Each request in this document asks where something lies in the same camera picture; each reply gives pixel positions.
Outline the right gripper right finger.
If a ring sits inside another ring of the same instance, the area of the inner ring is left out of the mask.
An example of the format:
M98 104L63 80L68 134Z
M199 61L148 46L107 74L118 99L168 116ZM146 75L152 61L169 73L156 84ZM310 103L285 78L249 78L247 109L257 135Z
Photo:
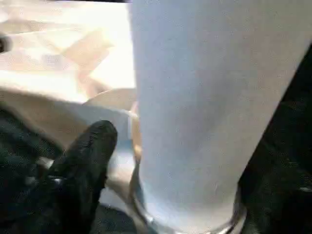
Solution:
M310 234L312 175L293 161L252 159L240 179L244 234Z

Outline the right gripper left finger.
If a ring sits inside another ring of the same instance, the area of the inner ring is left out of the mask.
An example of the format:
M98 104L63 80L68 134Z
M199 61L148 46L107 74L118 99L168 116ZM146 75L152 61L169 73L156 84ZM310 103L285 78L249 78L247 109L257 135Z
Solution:
M86 234L104 188L117 143L114 125L101 120L85 130L35 177L31 156L0 150L0 231L3 234Z

